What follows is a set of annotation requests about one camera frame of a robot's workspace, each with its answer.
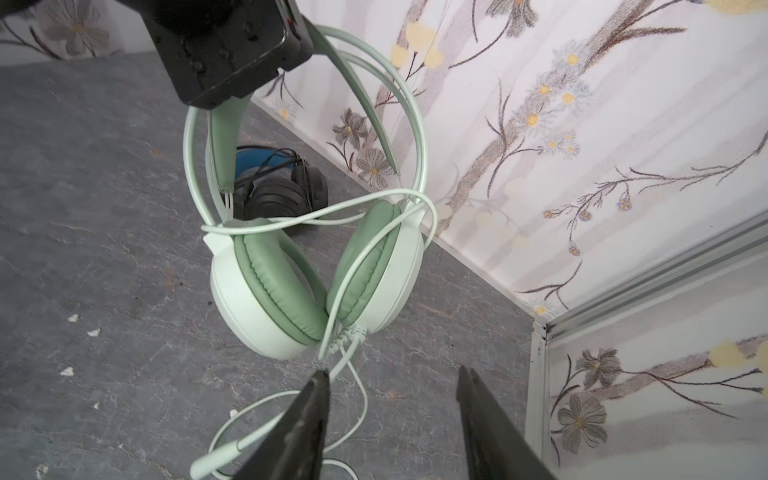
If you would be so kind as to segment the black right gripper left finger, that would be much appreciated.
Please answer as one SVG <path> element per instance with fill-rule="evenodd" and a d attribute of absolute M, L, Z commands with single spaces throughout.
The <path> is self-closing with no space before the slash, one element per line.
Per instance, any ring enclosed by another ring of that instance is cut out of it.
<path fill-rule="evenodd" d="M 235 480 L 318 480 L 330 411 L 330 379 L 316 371 Z"/>

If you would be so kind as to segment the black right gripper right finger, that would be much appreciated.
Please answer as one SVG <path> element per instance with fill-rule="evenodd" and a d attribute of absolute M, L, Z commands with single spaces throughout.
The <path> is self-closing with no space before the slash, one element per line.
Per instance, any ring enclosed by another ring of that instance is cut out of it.
<path fill-rule="evenodd" d="M 459 368 L 456 400 L 470 480 L 545 480 L 547 469 L 476 370 Z"/>

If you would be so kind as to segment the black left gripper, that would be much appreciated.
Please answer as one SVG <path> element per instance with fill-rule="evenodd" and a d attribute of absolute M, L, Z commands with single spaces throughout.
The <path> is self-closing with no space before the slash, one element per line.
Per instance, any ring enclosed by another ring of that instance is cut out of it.
<path fill-rule="evenodd" d="M 147 28 L 180 100 L 212 110 L 313 55 L 294 1 L 124 1 Z"/>

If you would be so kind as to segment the black blue headphones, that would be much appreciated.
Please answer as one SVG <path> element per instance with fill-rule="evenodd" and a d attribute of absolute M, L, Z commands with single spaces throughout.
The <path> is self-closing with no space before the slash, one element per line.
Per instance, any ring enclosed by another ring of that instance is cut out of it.
<path fill-rule="evenodd" d="M 235 219 L 299 217 L 328 203 L 325 175 L 294 150 L 262 145 L 237 148 Z"/>

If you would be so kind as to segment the mint green headphones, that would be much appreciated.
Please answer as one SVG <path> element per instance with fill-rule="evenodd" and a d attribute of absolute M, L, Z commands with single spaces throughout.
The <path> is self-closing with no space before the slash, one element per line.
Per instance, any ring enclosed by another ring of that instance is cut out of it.
<path fill-rule="evenodd" d="M 326 56 L 368 114 L 365 70 L 396 97 L 415 142 L 411 186 L 380 190 L 299 217 L 234 218 L 236 143 L 247 108 L 232 99 L 206 117 L 206 174 L 199 177 L 195 136 L 202 115 L 190 108 L 184 130 L 187 185 L 211 252 L 209 282 L 228 327 L 252 351 L 291 359 L 309 349 L 328 356 L 349 337 L 379 332 L 400 315 L 434 237 L 424 229 L 436 207 L 427 193 L 428 142 L 414 93 L 394 65 L 362 39 L 310 25 Z"/>

